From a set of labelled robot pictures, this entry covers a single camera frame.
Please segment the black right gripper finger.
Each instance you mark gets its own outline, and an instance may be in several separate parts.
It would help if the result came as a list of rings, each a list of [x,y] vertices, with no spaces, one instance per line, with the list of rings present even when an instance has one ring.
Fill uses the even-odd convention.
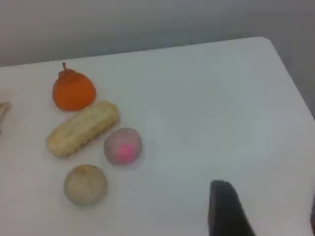
[[[224,180],[210,183],[208,231],[210,236],[254,236],[235,188]]]
[[[313,236],[315,236],[315,196],[313,196],[313,202],[311,207],[310,226],[313,232]]]

